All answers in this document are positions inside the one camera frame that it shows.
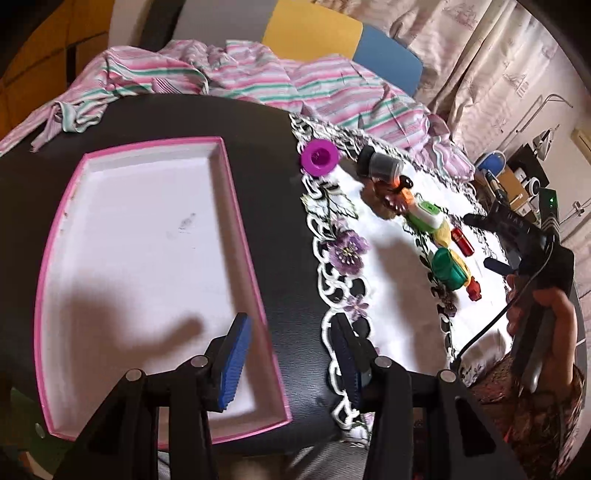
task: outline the patterned brown sleeve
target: patterned brown sleeve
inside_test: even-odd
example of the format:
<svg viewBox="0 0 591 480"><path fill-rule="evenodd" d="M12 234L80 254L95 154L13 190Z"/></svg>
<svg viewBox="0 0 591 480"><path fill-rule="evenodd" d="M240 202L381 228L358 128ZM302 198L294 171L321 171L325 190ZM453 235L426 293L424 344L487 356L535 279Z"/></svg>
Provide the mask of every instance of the patterned brown sleeve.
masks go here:
<svg viewBox="0 0 591 480"><path fill-rule="evenodd" d="M511 358L507 356L470 390L507 438L528 479L557 478L570 463L573 432L581 410L583 375L574 366L570 397L539 408L534 400L552 394L523 393L518 398L510 367Z"/></svg>

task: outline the person's hand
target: person's hand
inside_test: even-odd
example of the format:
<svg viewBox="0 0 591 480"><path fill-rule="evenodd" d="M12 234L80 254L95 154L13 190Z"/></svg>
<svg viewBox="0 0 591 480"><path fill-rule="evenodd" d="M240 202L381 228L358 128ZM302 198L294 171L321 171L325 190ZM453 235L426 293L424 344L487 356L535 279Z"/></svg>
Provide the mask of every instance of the person's hand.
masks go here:
<svg viewBox="0 0 591 480"><path fill-rule="evenodd" d="M511 291L507 295L510 301L515 291L515 275L507 276ZM573 382L574 350L577 342L577 316L574 306L566 294L559 288L536 290L534 300L544 307L550 307L556 315L556 325L552 344L544 359L537 391L554 392L559 401L565 400L571 392ZM517 333L519 322L524 317L523 309L513 305L507 312L507 332L512 337Z"/></svg>

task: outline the pink tray rim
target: pink tray rim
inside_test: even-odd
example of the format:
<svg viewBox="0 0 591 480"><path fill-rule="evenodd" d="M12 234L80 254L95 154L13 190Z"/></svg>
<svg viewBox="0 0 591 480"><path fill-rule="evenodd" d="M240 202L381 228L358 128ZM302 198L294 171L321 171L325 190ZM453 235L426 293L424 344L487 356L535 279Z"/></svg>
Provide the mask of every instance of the pink tray rim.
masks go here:
<svg viewBox="0 0 591 480"><path fill-rule="evenodd" d="M254 266L252 265L252 259L250 255L250 250L248 248L248 241L246 240L246 234L244 232L244 225L242 223L242 215L240 214L240 207L238 205L238 198L236 197L236 189L234 188L234 181L232 179L232 172L230 170L230 165L228 162L228 153L226 152L226 146L223 142L222 137L187 137L187 138L167 138L164 140L151 140L146 142L138 142L132 143L127 145L120 145L118 147L110 147L105 148L104 150L97 150L95 152L85 154L80 162L78 163L66 189L64 194L61 197L60 204L57 208L56 214L53 218L53 222L51 223L51 228L49 230L49 236L47 237L47 243L45 245L45 250L43 252L43 259L41 261L41 270L39 272L39 279L37 282L37 294L35 295L35 313L34 313L34 327L33 327L33 346L34 346L34 357L35 357L35 373L37 377L37 390L39 393L39 399L41 401L41 410L43 411L43 416L45 418L47 430L49 433L55 437L64 439L64 440L71 440L72 442L76 440L76 437L64 435L59 432L55 431L53 426L53 421L51 418L51 412L49 410L48 402L47 402L47 394L45 389L45 381L43 377L43 365L41 360L41 312L43 311L43 294L45 290L45 282L47 277L47 269L49 266L49 262L51 260L51 251L53 249L54 241L56 240L57 232L59 230L59 224L63 217L64 210L70 197L72 196L72 192L76 188L76 184L78 183L80 176L84 170L86 163L88 163L93 158L97 157L104 157L106 155L112 155L116 153L122 153L126 151L132 150L142 150L144 148L154 148L154 147L166 147L172 145L190 145L190 144L199 144L199 143L217 143L220 148L222 149L223 158L224 158L224 169L225 173L228 177L230 182L230 190L232 192L232 204L236 211L238 217L238 224L239 224L239 231L241 236L241 243L246 255L246 263L248 265L248 276L251 280L251 283L255 287L255 297L256 297L256 306L258 309L259 317L265 326L267 325L267 316L265 315L265 309L263 307L261 292L258 288L258 283L256 281L256 275L254 271ZM285 386L283 384L281 370L279 369L279 363L277 361L277 357L275 356L275 352L273 351L273 347L271 345L270 340L270 333L265 336L265 344L267 345L269 354L273 360L273 367L275 369L275 379L277 380L277 388L281 392L281 399L283 402L283 408L285 412L285 420L281 420L279 422L267 425L263 428L252 430L250 432L245 432L237 435L228 435L225 437L220 437L217 439L212 439L212 443L223 443L229 442L231 440L239 440L247 437L251 437L254 435L258 435L260 433L268 432L269 430L274 430L276 428L282 427L287 425L291 422L291 410L289 401L287 400L287 395L285 394ZM159 448L166 448L168 445L165 443L158 443Z"/></svg>

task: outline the white tray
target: white tray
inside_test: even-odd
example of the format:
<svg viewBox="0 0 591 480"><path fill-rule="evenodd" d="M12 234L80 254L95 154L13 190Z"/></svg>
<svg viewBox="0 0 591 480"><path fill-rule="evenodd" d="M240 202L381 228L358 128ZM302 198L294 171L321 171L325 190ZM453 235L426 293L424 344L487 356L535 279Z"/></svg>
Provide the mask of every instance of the white tray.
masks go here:
<svg viewBox="0 0 591 480"><path fill-rule="evenodd" d="M214 442L291 421L221 138L85 155L51 227L35 304L35 365L50 433L75 439L130 368L176 368L253 319L233 402ZM162 409L161 446L168 442Z"/></svg>

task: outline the white lace tablecloth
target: white lace tablecloth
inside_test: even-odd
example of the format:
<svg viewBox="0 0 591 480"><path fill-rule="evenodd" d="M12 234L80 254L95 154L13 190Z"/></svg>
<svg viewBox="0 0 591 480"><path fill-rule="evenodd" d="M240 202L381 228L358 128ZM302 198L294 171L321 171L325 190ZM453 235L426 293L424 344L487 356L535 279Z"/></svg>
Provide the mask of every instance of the white lace tablecloth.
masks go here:
<svg viewBox="0 0 591 480"><path fill-rule="evenodd" d="M307 194L308 226L314 233L312 252L319 261L319 295L327 304L322 319L322 339L332 361L329 378L341 402L333 410L335 420L344 429L359 424L359 413L351 408L341 388L338 364L330 346L330 320L338 312L351 322L367 319L369 339L381 355L387 355L409 371L434 375L449 367L460 349L504 307L504 279L487 270L483 261L493 256L506 261L496 235L462 225L475 249L463 257L459 248L450 248L464 258L482 288L482 298L471 301L465 288L446 292L429 269L430 256L437 250L430 237L418 233L397 216L378 217L361 199L363 184L355 175L359 150L367 143L377 151L404 160L402 174L414 182L413 193L442 208L452 221L461 221L466 213L483 213L470 188L444 174L425 170L412 156L358 130L346 130L319 121L292 116L298 150L311 138L333 141L342 152L339 166L323 179L303 173ZM369 245L359 257L363 267L356 274L342 275L330 262L335 238L354 231ZM511 346L506 319L501 319L479 342L466 352L460 373L465 383L501 359Z"/></svg>

